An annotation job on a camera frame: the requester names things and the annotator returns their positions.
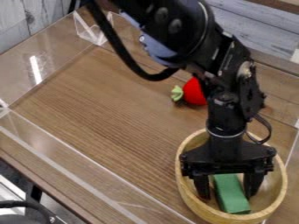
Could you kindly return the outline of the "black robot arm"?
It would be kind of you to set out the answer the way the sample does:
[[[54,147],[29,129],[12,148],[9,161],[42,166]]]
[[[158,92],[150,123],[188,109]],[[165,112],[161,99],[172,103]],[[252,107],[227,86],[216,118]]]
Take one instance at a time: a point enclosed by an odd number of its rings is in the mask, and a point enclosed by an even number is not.
[[[193,180],[200,197],[208,199],[209,176],[241,173],[244,194],[252,197],[273,170],[276,150],[247,133],[251,121],[267,123],[259,115],[267,96],[259,88],[249,50],[223,30],[204,0],[109,1],[140,30],[141,45],[165,69],[149,74],[136,64],[97,0],[90,0],[88,11],[125,65],[148,81],[161,81],[185,70],[203,89],[208,140],[180,154],[181,174]]]

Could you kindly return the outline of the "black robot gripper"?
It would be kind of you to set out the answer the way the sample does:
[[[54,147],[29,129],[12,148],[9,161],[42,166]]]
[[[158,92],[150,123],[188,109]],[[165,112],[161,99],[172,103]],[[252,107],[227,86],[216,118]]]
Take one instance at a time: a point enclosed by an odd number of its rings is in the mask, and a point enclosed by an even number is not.
[[[271,146],[251,143],[240,137],[220,139],[205,131],[197,131],[181,143],[178,171],[193,179],[197,194],[204,200],[211,199],[207,175],[243,173],[245,197],[249,199],[257,193],[264,176],[273,170],[275,156],[276,149]]]

